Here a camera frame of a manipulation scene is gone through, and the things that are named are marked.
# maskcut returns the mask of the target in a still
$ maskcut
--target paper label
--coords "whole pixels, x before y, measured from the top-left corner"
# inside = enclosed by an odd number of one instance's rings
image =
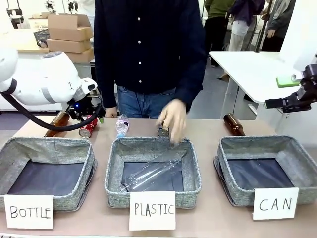
[[[176,229],[174,191],[130,194],[130,231]]]
[[[299,189],[255,189],[253,220],[294,218]]]
[[[53,229],[53,196],[5,195],[6,224],[15,229]]]

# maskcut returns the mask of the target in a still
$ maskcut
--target crushed plastic bottle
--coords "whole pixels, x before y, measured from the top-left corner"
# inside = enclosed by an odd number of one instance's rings
[[[124,137],[127,134],[129,130],[129,119],[125,114],[118,117],[115,129],[117,130],[117,138]]]
[[[150,187],[170,180],[179,170],[181,156],[173,150],[167,151],[147,162],[137,173],[130,174],[120,187],[121,192],[142,192]]]

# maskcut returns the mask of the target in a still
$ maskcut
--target gray floor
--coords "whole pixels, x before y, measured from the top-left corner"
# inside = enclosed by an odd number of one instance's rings
[[[204,89],[193,102],[188,114],[190,119],[219,119],[227,88],[226,82],[217,79],[222,74],[223,70],[220,67],[212,68],[208,60],[203,82]],[[239,119],[255,119],[248,108],[248,102],[243,100],[243,95],[243,92],[239,92],[234,113]],[[0,145],[11,138],[27,121],[28,119],[19,113],[1,114]]]

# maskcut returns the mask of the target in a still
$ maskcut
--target green object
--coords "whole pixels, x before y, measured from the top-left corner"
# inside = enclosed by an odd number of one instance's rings
[[[206,0],[205,8],[208,12],[208,18],[225,16],[234,0]]]
[[[294,87],[300,84],[300,82],[293,82],[291,76],[277,77],[276,83],[279,88]]]

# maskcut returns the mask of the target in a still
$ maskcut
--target purple jacket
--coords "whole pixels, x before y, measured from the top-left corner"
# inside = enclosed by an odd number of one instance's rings
[[[245,21],[248,26],[251,25],[252,16],[259,15],[265,5],[265,0],[235,0],[228,14],[234,16],[235,21]]]

